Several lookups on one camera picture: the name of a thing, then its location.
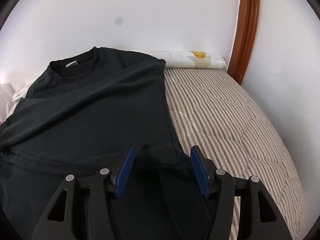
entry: striped mattress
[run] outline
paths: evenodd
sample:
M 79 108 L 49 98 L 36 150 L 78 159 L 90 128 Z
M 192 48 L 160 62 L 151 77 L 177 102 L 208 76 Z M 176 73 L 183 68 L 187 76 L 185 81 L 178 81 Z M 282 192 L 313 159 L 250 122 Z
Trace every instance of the striped mattress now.
M 224 71 L 165 69 L 169 113 L 185 153 L 199 145 L 234 177 L 258 176 L 282 213 L 292 238 L 308 232 L 304 193 L 281 138 L 250 96 Z M 230 239 L 237 239 L 235 198 Z

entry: crew neckline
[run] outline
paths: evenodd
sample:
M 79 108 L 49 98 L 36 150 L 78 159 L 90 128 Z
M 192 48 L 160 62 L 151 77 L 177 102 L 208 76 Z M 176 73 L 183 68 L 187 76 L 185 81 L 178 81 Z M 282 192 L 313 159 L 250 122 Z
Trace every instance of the crew neckline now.
M 81 71 L 81 65 L 89 60 L 91 61 L 89 67 Z M 100 49 L 93 47 L 91 50 L 77 56 L 50 62 L 48 72 L 58 82 L 73 83 L 89 76 L 98 66 L 99 60 Z M 77 61 L 79 64 L 66 67 L 67 64 L 73 61 Z

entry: wallpaper roll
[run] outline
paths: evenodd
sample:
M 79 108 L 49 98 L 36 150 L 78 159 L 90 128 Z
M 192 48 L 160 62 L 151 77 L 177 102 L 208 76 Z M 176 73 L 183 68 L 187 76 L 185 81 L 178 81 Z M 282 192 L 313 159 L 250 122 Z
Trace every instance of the wallpaper roll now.
M 219 55 L 198 51 L 149 51 L 147 54 L 164 59 L 165 68 L 213 68 L 221 69 L 226 61 Z

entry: white wall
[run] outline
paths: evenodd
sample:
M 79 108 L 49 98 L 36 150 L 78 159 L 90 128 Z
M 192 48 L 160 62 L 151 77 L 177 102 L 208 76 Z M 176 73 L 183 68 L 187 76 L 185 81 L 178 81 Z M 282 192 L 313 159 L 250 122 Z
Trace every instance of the white wall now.
M 263 109 L 296 165 L 309 226 L 320 215 L 320 21 L 306 0 L 260 0 L 242 87 Z
M 0 83 L 97 47 L 200 50 L 229 61 L 238 0 L 20 0 L 0 31 Z

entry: brown wooden trim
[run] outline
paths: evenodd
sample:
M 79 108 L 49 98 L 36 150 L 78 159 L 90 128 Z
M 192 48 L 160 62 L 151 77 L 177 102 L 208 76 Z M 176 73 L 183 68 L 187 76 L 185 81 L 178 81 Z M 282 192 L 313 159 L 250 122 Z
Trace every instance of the brown wooden trim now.
M 240 0 L 235 41 L 227 73 L 241 84 L 256 36 L 260 0 Z

